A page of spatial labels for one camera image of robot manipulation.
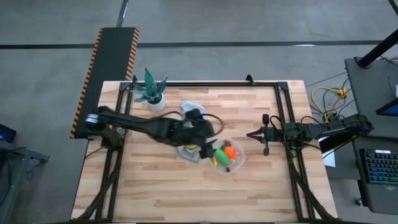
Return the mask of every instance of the wheel caster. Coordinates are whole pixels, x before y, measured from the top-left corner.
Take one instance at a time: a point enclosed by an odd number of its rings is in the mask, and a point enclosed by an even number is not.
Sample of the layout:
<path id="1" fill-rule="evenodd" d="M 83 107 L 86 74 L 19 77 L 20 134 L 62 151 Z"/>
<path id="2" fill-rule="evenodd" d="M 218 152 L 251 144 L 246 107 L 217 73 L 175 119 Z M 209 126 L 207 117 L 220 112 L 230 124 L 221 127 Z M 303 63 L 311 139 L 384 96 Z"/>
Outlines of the wheel caster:
<path id="1" fill-rule="evenodd" d="M 358 198 L 355 200 L 355 204 L 359 207 L 363 207 L 363 202 L 362 202 L 362 198 Z"/>

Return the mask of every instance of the white pot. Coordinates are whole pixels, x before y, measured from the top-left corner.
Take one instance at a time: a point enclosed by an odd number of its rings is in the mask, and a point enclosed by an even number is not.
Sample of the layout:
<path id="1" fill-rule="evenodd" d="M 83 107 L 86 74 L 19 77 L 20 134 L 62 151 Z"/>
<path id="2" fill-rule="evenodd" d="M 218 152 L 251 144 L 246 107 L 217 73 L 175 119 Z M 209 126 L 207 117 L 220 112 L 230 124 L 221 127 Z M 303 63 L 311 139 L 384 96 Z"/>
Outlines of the white pot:
<path id="1" fill-rule="evenodd" d="M 157 104 L 150 104 L 148 101 L 147 101 L 147 105 L 148 105 L 148 108 L 151 110 L 151 111 L 161 111 L 163 108 L 164 108 L 164 106 L 166 105 L 166 101 L 164 100 L 164 95 L 163 95 L 163 93 L 162 93 L 162 99 L 157 103 Z"/>

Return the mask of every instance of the black metal frame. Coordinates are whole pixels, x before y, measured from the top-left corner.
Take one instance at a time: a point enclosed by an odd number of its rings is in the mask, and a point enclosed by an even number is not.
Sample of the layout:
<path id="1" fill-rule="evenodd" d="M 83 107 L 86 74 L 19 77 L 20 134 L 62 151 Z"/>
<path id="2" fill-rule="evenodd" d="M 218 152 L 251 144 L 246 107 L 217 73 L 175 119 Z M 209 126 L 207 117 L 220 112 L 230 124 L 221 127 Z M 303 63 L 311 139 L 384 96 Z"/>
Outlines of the black metal frame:
<path id="1" fill-rule="evenodd" d="M 392 34 L 386 37 L 380 44 L 375 46 L 363 58 L 355 57 L 356 63 L 361 68 L 369 68 L 373 61 L 375 61 L 382 54 L 386 53 L 386 51 L 388 51 L 396 43 L 398 43 L 398 29 L 396 29 Z"/>
<path id="2" fill-rule="evenodd" d="M 122 82 L 119 86 L 119 94 L 118 94 L 118 100 L 116 103 L 116 111 L 120 112 L 121 110 L 121 103 L 123 99 L 123 93 L 124 91 L 128 91 L 127 95 L 127 102 L 126 102 L 126 109 L 124 111 L 125 114 L 129 114 L 129 109 L 131 106 L 131 100 L 132 100 L 132 93 L 129 91 L 133 88 L 134 85 L 144 85 L 144 82 L 138 82 L 136 77 L 133 77 L 132 82 Z M 287 111 L 289 114 L 289 119 L 290 121 L 295 121 L 294 119 L 294 112 L 293 112 L 293 106 L 292 102 L 290 99 L 290 93 L 289 93 L 289 88 L 287 82 L 254 82 L 252 77 L 248 75 L 246 77 L 246 81 L 241 81 L 241 82 L 167 82 L 167 86 L 264 86 L 264 87 L 273 87 L 275 91 L 275 97 L 276 97 L 276 102 L 277 102 L 277 107 L 278 107 L 278 113 L 279 117 L 281 118 L 282 122 L 286 122 L 285 116 L 284 116 L 284 108 L 282 105 L 282 98 L 280 92 L 283 91 L 286 99 L 286 105 L 287 105 Z M 112 222 L 113 220 L 113 213 L 114 213 L 114 204 L 116 201 L 116 192 L 118 190 L 118 180 L 119 180 L 119 173 L 120 173 L 120 168 L 121 168 L 121 161 L 122 161 L 122 156 L 123 156 L 123 146 L 124 146 L 124 138 L 122 142 L 122 147 L 118 149 L 118 154 L 116 158 L 116 164 L 115 167 L 112 171 L 112 173 L 109 175 L 109 170 L 110 170 L 110 165 L 111 165 L 111 160 L 112 160 L 112 154 L 113 154 L 113 149 L 108 149 L 107 155 L 106 155 L 106 160 L 105 160 L 105 166 L 104 166 L 104 172 L 103 172 L 103 178 L 101 181 L 101 188 L 100 191 L 98 192 L 97 196 L 93 200 L 93 202 L 90 204 L 90 206 L 86 209 L 85 213 L 80 216 L 77 219 L 70 220 L 69 222 L 72 223 L 109 223 Z M 308 185 L 308 179 L 307 179 L 307 173 L 305 170 L 304 166 L 304 159 L 301 151 L 297 152 L 297 157 L 298 157 L 298 166 L 300 169 L 300 175 L 302 176 L 303 181 L 305 184 Z M 300 203 L 300 195 L 299 195 L 299 188 L 297 187 L 297 182 L 295 179 L 292 177 L 292 172 L 293 169 L 295 169 L 293 163 L 287 161 L 287 165 L 289 168 L 289 174 L 290 174 L 290 183 L 292 186 L 292 194 L 293 194 L 293 200 L 295 204 L 295 211 L 297 214 L 297 219 L 300 222 L 303 220 L 303 211 Z M 106 218 L 102 218 L 102 210 L 103 210 L 103 201 L 104 201 L 104 196 L 106 195 L 106 192 L 109 190 L 109 187 L 112 185 L 111 189 L 111 198 L 109 201 L 109 208 L 108 208 L 108 214 Z M 306 203 L 307 203 L 307 210 L 308 210 L 308 216 L 309 219 L 314 220 L 315 214 L 313 211 L 313 207 L 307 197 L 306 198 Z M 90 220 L 90 217 L 92 216 L 94 210 L 96 210 L 95 218 L 93 220 Z"/>

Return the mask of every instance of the toy vegetable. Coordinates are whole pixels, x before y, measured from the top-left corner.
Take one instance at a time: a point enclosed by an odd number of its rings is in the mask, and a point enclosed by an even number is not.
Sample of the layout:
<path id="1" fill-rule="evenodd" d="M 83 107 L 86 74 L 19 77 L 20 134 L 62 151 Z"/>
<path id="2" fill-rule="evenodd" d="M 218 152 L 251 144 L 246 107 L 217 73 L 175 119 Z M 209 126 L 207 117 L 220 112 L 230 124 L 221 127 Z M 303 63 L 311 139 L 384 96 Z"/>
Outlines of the toy vegetable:
<path id="1" fill-rule="evenodd" d="M 229 158 L 231 158 L 231 159 L 236 159 L 236 154 L 235 154 L 235 152 L 232 150 L 231 147 L 229 147 L 229 146 L 225 147 L 224 152 L 225 152 L 225 154 L 226 154 Z"/>
<path id="2" fill-rule="evenodd" d="M 214 162 L 214 166 L 217 166 L 217 159 L 215 156 L 213 156 L 213 162 Z"/>
<path id="3" fill-rule="evenodd" d="M 228 166 L 229 165 L 229 158 L 228 156 L 225 154 L 224 151 L 217 149 L 214 152 L 214 156 L 216 157 L 217 161 Z"/>

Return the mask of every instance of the hazard stripe tape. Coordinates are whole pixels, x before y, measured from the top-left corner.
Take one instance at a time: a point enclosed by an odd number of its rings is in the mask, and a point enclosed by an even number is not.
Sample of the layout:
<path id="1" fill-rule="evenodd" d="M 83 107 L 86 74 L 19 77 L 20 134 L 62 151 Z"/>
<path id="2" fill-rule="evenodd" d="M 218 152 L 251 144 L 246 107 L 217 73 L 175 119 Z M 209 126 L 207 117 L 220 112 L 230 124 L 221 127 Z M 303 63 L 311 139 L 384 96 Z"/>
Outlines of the hazard stripe tape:
<path id="1" fill-rule="evenodd" d="M 93 69 L 94 59 L 95 59 L 95 55 L 96 55 L 96 52 L 97 52 L 98 44 L 100 44 L 102 30 L 103 29 L 101 28 L 99 30 L 99 32 L 98 32 L 97 41 L 95 42 L 95 45 L 94 45 L 93 55 L 91 56 L 90 65 L 88 66 L 88 71 L 87 71 L 87 75 L 86 75 L 86 78 L 85 78 L 85 84 L 83 86 L 83 89 L 81 90 L 79 103 L 77 104 L 77 109 L 76 109 L 76 113 L 75 113 L 75 119 L 73 120 L 72 129 L 70 131 L 70 138 L 71 139 L 75 138 L 75 131 L 76 131 L 76 128 L 77 128 L 77 121 L 79 119 L 79 114 L 80 114 L 80 111 L 81 111 L 81 107 L 83 106 L 83 101 L 85 99 L 86 90 L 87 90 L 87 84 L 88 84 L 88 82 L 90 80 L 91 70 Z"/>
<path id="2" fill-rule="evenodd" d="M 132 80 L 132 69 L 134 68 L 134 61 L 136 59 L 136 52 L 137 52 L 137 44 L 138 44 L 138 37 L 139 37 L 139 28 L 134 28 L 134 33 L 132 35 L 132 42 L 129 54 L 129 60 L 127 62 L 127 69 L 126 69 L 126 80 Z"/>

